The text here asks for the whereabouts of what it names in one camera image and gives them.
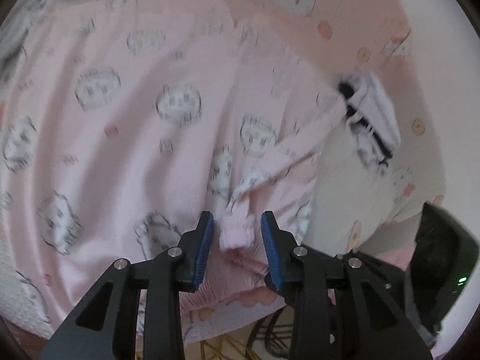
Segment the pink cartoon print pajama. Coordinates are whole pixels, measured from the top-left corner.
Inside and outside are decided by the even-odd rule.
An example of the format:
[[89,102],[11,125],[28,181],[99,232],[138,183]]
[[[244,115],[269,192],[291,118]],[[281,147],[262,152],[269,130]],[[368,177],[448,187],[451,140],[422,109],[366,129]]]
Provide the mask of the pink cartoon print pajama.
[[266,19],[222,0],[107,0],[51,9],[3,107],[1,213],[18,325],[48,337],[118,258],[175,246],[203,211],[214,235],[180,296],[199,341],[281,308],[264,286],[260,217],[301,241],[339,93]]

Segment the folded white black clothes stack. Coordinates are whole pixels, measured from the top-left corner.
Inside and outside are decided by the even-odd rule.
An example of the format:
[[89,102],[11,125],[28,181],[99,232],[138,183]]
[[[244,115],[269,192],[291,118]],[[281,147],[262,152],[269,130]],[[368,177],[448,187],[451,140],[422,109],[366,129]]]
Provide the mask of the folded white black clothes stack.
[[380,176],[401,145],[394,104],[382,81],[374,73],[355,69],[337,85],[346,104],[346,127],[351,133],[360,161]]

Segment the pink Hello Kitty sofa cover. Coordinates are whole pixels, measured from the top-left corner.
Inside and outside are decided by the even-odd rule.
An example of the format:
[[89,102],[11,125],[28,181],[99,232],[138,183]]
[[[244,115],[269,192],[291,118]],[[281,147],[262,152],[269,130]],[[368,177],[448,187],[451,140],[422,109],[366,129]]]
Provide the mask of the pink Hello Kitty sofa cover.
[[400,0],[18,0],[1,26],[1,315],[50,337],[213,213],[184,340],[283,306],[260,217],[327,254],[441,203]]

